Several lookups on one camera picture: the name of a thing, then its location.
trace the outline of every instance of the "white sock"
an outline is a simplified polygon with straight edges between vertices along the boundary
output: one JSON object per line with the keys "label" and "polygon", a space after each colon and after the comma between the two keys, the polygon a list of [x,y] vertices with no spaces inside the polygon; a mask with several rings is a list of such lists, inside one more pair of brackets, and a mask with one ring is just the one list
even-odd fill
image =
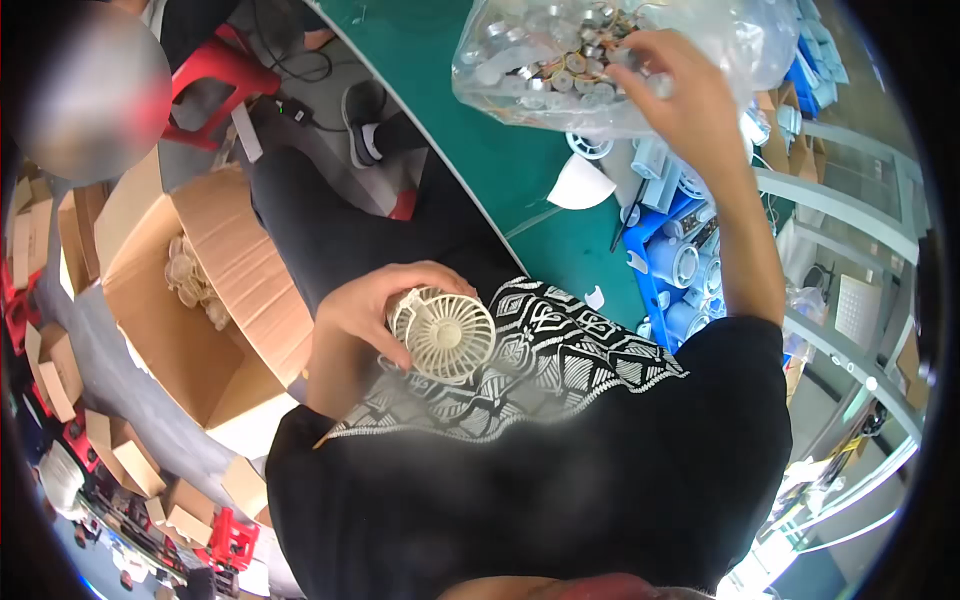
{"label": "white sock", "polygon": [[370,153],[370,156],[373,156],[373,160],[380,160],[383,158],[383,155],[376,150],[376,146],[373,145],[373,132],[376,131],[376,128],[380,127],[379,123],[370,123],[369,125],[364,125],[361,129],[363,132],[363,144],[367,147],[367,152]]}

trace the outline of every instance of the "cardboard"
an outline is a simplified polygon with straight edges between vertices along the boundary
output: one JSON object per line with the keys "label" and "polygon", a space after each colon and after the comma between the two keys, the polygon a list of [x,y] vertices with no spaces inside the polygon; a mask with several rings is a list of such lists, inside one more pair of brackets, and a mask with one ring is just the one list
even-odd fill
{"label": "cardboard", "polygon": [[70,336],[56,323],[37,331],[27,323],[24,341],[27,361],[44,403],[60,422],[76,417],[73,405],[84,391],[84,381],[70,346]]}
{"label": "cardboard", "polygon": [[[150,498],[166,488],[156,461],[125,420],[87,410],[86,436],[113,478],[127,490]],[[154,518],[149,504],[147,514]]]}
{"label": "cardboard", "polygon": [[271,529],[274,528],[274,520],[270,518],[270,506],[269,506],[269,505],[263,507],[263,510],[260,511],[260,512],[253,518],[253,520],[256,521],[257,523],[261,524],[261,525],[265,525],[265,526],[267,526],[267,527],[270,527]]}
{"label": "cardboard", "polygon": [[267,484],[242,456],[237,456],[227,467],[221,481],[224,490],[244,515],[256,518],[267,506]]}
{"label": "cardboard", "polygon": [[94,224],[107,203],[107,187],[102,183],[78,187],[63,197],[57,209],[60,228],[60,283],[70,299],[100,278]]}
{"label": "cardboard", "polygon": [[917,410],[924,410],[929,400],[930,386],[920,377],[920,352],[917,348],[917,331],[913,327],[897,357],[897,367],[906,382],[906,401]]}
{"label": "cardboard", "polygon": [[206,546],[213,533],[216,505],[212,500],[183,479],[178,479],[163,495],[161,505],[168,527],[173,527],[188,540]]}
{"label": "cardboard", "polygon": [[35,201],[25,212],[14,217],[11,254],[13,286],[27,287],[30,275],[47,266],[47,248],[50,244],[50,219],[54,201]]}
{"label": "cardboard", "polygon": [[777,107],[788,105],[800,110],[800,101],[793,82],[784,82],[779,89],[768,92],[758,92],[757,103],[766,114],[773,126],[770,130],[770,140],[761,149],[763,159],[780,173],[800,177],[814,183],[823,183],[827,168],[827,149],[824,141],[819,138],[808,137],[803,130],[790,145],[790,153],[786,151],[785,141],[777,125]]}
{"label": "cardboard", "polygon": [[30,255],[30,231],[33,216],[30,211],[13,217],[13,238],[11,241],[10,269],[13,287],[22,290],[30,283],[30,270],[27,268]]}
{"label": "cardboard", "polygon": [[[167,288],[170,240],[186,232],[233,323],[217,331]],[[257,223],[239,167],[163,191],[156,148],[110,194],[96,221],[104,297],[118,327],[174,401],[212,438],[267,454],[313,324],[276,247]]]}

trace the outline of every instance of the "gray sneaker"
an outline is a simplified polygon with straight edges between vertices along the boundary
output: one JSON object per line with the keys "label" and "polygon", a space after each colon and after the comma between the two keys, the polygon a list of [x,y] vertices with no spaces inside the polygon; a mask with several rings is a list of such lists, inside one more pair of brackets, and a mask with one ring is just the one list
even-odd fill
{"label": "gray sneaker", "polygon": [[373,81],[352,85],[344,91],[341,112],[350,134],[350,160],[358,169],[366,169],[377,163],[364,142],[363,126],[380,122],[384,95],[383,88]]}

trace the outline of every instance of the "green workbench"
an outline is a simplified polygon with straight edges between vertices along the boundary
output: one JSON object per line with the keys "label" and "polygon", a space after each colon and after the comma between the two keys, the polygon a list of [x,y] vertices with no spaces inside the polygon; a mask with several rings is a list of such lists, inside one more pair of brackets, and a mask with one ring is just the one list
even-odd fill
{"label": "green workbench", "polygon": [[502,125],[461,104],[450,62],[470,0],[309,0],[419,122],[530,276],[583,299],[600,286],[608,319],[630,329],[646,316],[610,197],[588,210],[546,200],[571,151],[562,133]]}

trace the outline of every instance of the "black and white patterned fabric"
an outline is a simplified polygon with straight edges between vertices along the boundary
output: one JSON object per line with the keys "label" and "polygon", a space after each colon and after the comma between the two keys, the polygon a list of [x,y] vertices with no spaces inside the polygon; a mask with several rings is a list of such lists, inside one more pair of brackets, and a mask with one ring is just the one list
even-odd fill
{"label": "black and white patterned fabric", "polygon": [[688,375],[665,348],[540,281],[504,283],[490,310],[490,364],[452,386],[381,359],[386,372],[327,438],[419,430],[485,443],[517,422],[569,419],[616,386],[642,395],[667,377]]}

